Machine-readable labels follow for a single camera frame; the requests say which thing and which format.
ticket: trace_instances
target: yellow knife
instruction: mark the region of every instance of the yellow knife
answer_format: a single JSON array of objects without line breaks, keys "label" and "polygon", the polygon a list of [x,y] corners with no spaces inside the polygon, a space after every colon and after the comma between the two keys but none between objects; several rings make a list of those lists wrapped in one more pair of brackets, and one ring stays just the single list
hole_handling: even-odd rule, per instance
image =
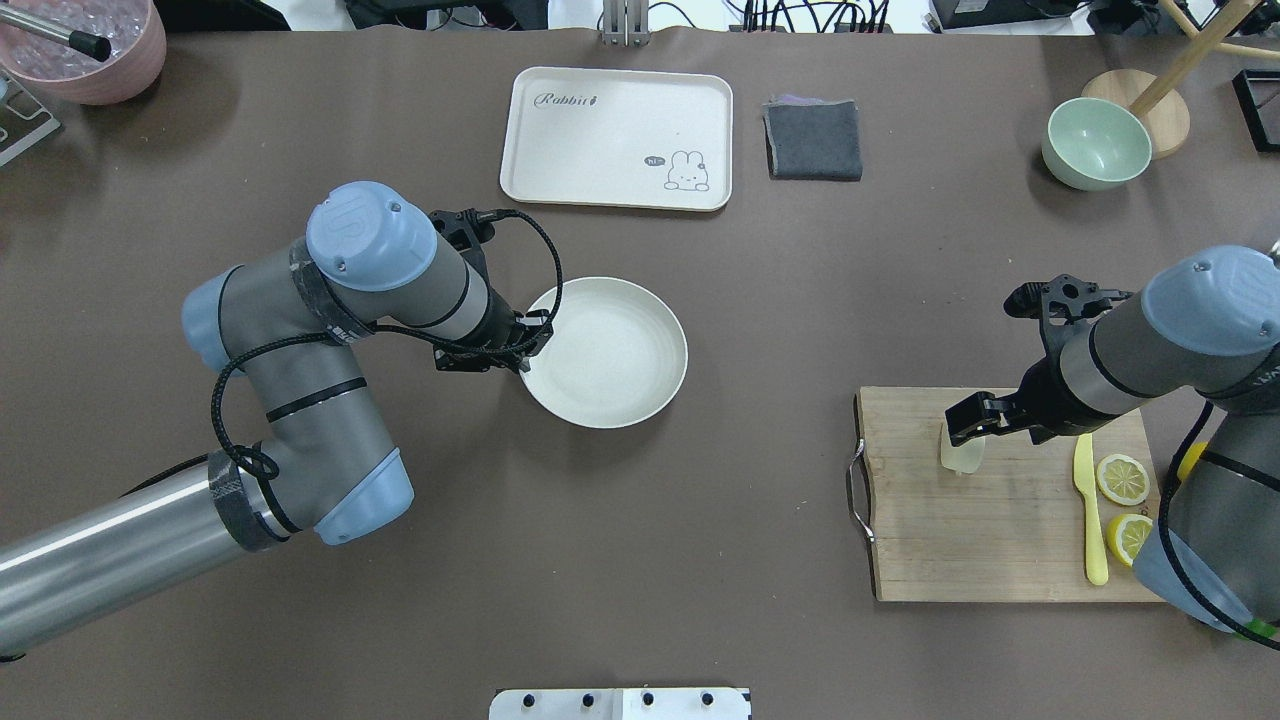
[{"label": "yellow knife", "polygon": [[1093,477],[1093,434],[1085,433],[1075,441],[1075,461],[1071,470],[1075,489],[1084,496],[1084,575],[1096,585],[1107,584],[1107,555],[1102,548],[1102,523],[1098,520],[1097,480]]}]

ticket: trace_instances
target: wooden cutting board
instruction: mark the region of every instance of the wooden cutting board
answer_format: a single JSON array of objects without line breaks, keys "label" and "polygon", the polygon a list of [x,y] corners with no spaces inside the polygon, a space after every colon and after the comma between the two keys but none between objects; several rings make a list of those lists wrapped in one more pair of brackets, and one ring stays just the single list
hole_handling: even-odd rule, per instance
[{"label": "wooden cutting board", "polygon": [[[987,388],[998,395],[1011,389]],[[1107,551],[1111,579],[1084,578],[1084,505],[1071,484],[1074,437],[1033,446],[1027,433],[988,437],[982,468],[938,464],[943,413],[974,388],[864,387],[858,393],[870,486],[872,565],[883,601],[1160,602]],[[1103,530],[1121,512],[1155,518],[1158,491],[1142,415],[1093,434],[1094,464],[1112,452],[1152,474],[1144,505],[1098,493]]]}]

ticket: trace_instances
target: pink bowl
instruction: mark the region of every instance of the pink bowl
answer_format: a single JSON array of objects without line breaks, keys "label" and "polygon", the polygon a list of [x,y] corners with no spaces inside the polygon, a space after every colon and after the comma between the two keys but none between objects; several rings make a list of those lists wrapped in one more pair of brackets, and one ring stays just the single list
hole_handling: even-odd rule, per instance
[{"label": "pink bowl", "polygon": [[[141,6],[143,0],[136,0]],[[13,3],[23,8],[28,3]],[[97,68],[73,78],[49,79],[23,72],[14,61],[12,47],[23,42],[20,29],[0,26],[0,65],[28,88],[42,90],[63,100],[81,105],[110,105],[128,100],[155,82],[164,67],[166,49],[164,24],[155,5],[146,0],[147,19],[142,35],[123,53]]]}]

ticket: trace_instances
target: white tray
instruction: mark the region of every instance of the white tray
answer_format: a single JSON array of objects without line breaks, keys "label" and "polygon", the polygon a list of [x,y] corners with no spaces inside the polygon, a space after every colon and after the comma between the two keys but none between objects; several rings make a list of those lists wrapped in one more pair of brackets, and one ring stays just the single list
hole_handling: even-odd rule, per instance
[{"label": "white tray", "polygon": [[524,202],[717,210],[733,91],[714,76],[529,68],[516,77],[502,190]]}]

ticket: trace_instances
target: gray cloth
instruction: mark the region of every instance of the gray cloth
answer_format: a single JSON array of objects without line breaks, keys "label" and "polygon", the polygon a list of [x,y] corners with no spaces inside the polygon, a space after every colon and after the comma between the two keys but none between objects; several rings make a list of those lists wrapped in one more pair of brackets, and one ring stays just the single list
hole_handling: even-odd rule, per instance
[{"label": "gray cloth", "polygon": [[863,178],[858,105],[782,96],[764,105],[769,174],[790,179]]}]

